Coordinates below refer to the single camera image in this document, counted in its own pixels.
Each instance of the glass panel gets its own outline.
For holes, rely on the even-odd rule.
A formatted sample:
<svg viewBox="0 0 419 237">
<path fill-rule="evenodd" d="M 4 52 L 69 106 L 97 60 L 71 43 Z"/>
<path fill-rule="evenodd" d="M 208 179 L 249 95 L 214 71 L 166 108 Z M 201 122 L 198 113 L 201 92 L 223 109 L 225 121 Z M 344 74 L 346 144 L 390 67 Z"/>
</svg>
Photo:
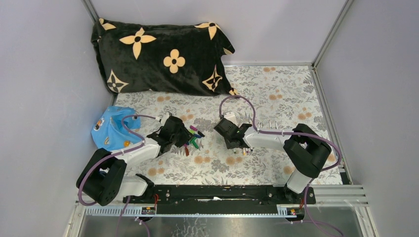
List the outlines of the glass panel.
<svg viewBox="0 0 419 237">
<path fill-rule="evenodd" d="M 359 237 L 362 232 L 356 213 L 351 207 L 310 207 L 314 220 L 339 228 L 346 237 Z M 118 217 L 85 216 L 80 237 L 114 237 Z M 267 217 L 154 217 L 146 222 L 153 237 L 324 237 L 325 234 L 311 223 L 290 224 L 284 218 Z M 333 235 L 336 231 L 325 228 Z M 119 237 L 146 237 L 146 228 L 123 217 Z"/>
</svg>

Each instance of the beige flower pattern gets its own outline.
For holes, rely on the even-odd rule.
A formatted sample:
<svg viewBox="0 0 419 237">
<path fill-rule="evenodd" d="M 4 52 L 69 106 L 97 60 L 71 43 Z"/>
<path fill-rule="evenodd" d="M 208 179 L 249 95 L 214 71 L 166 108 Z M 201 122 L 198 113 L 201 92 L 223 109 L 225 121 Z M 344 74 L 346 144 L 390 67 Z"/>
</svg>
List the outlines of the beige flower pattern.
<svg viewBox="0 0 419 237">
<path fill-rule="evenodd" d="M 128 85 L 128 83 L 119 80 L 112 69 L 106 84 L 111 91 L 116 93 L 119 93 L 124 86 Z"/>
<path fill-rule="evenodd" d="M 212 40 L 212 38 L 214 38 L 215 33 L 217 33 L 217 28 L 220 29 L 220 27 L 214 22 L 202 23 L 202 24 L 199 24 L 195 27 L 196 28 L 208 28 L 209 38 L 211 40 Z"/>
<path fill-rule="evenodd" d="M 105 20 L 103 18 L 99 18 L 99 23 L 100 25 L 107 31 L 110 29 L 115 29 L 116 26 L 110 24 L 110 23 L 105 23 Z"/>
<path fill-rule="evenodd" d="M 170 56 L 167 56 L 163 60 L 163 64 L 166 67 L 170 67 L 170 72 L 175 74 L 179 70 L 179 67 L 185 66 L 185 58 L 179 57 L 179 50 L 172 49 L 170 52 Z"/>
<path fill-rule="evenodd" d="M 329 137 L 308 66 L 225 67 L 225 73 L 232 86 L 255 106 L 256 124 L 261 129 L 289 130 L 302 122 L 320 136 Z M 117 106 L 132 107 L 139 114 L 159 117 L 171 112 L 181 118 L 187 128 L 193 125 L 205 135 L 197 139 L 199 149 L 188 146 L 189 156 L 184 147 L 173 146 L 169 152 L 134 166 L 126 174 L 143 174 L 155 184 L 286 184 L 295 166 L 285 152 L 254 148 L 253 152 L 243 155 L 240 149 L 226 149 L 224 139 L 214 130 L 220 119 L 218 106 L 226 96 L 152 91 L 118 94 Z M 222 110 L 233 111 L 239 124 L 251 120 L 252 109 L 244 100 L 227 100 Z M 159 126 L 153 119 L 142 119 L 139 133 L 150 134 Z M 335 161 L 335 156 L 330 156 L 325 167 Z M 313 183 L 341 184 L 339 169 L 321 172 Z"/>
<path fill-rule="evenodd" d="M 124 44 L 133 44 L 132 52 L 134 53 L 135 59 L 138 59 L 138 56 L 140 56 L 142 43 L 150 43 L 151 41 L 156 40 L 154 36 L 145 35 L 144 32 L 144 29 L 141 27 L 135 35 L 127 36 L 119 40 Z"/>
<path fill-rule="evenodd" d="M 222 80 L 222 76 L 217 73 L 217 65 L 214 68 L 214 72 L 211 74 L 211 77 L 203 81 L 202 83 L 208 87 L 208 89 L 215 91 L 218 86 L 218 82 Z"/>
</svg>

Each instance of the floral tablecloth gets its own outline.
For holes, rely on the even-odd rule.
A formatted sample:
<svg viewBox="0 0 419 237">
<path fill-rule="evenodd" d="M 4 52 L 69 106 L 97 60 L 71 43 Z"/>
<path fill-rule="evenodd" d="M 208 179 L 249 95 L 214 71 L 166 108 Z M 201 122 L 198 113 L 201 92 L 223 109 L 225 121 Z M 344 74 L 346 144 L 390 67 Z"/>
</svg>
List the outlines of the floral tablecloth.
<svg viewBox="0 0 419 237">
<path fill-rule="evenodd" d="M 227 78 L 238 92 L 256 108 L 256 123 L 261 128 L 278 126 L 291 129 L 305 123 L 317 134 L 328 138 L 325 120 L 307 66 L 226 67 Z M 218 108 L 226 95 L 197 97 L 166 92 L 121 93 L 117 106 L 132 107 L 139 114 L 162 116 L 165 112 L 194 125 L 205 138 L 197 139 L 200 149 L 173 147 L 170 152 L 147 160 L 127 171 L 141 173 L 156 184 L 230 184 L 283 185 L 295 169 L 285 152 L 256 148 L 248 155 L 227 150 L 223 138 L 214 131 L 219 121 Z M 249 123 L 251 108 L 244 100 L 227 100 L 223 112 L 233 111 L 237 122 Z M 155 120 L 142 119 L 139 133 L 147 135 L 160 126 Z M 329 156 L 325 166 L 335 162 Z M 342 184 L 337 168 L 322 172 L 314 184 Z"/>
</svg>

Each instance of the red wire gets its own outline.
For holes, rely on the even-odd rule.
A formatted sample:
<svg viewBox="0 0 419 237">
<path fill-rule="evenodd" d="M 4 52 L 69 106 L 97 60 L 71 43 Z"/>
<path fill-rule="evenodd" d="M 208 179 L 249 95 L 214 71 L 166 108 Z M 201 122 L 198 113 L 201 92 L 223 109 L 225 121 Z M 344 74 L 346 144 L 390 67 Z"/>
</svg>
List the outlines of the red wire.
<svg viewBox="0 0 419 237">
<path fill-rule="evenodd" d="M 157 201 L 158 200 L 159 200 L 159 195 L 158 194 L 154 194 L 154 213 L 155 214 L 157 213 L 156 206 L 157 206 Z"/>
</svg>

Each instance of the marker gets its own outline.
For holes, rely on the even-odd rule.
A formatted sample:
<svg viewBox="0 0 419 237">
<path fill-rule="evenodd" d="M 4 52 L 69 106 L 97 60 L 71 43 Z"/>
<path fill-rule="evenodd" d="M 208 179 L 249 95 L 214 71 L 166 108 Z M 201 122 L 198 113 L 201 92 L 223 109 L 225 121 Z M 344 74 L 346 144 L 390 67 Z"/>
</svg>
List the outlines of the marker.
<svg viewBox="0 0 419 237">
<path fill-rule="evenodd" d="M 201 137 L 205 137 L 205 135 L 204 135 L 203 133 L 201 133 L 200 131 L 198 131 L 198 134 L 199 134 Z"/>
<path fill-rule="evenodd" d="M 195 147 L 196 149 L 199 149 L 199 146 L 198 146 L 198 144 L 196 144 L 196 142 L 195 142 L 195 141 L 193 141 L 193 142 L 192 142 L 192 145 L 194 145 L 194 147 Z"/>
</svg>

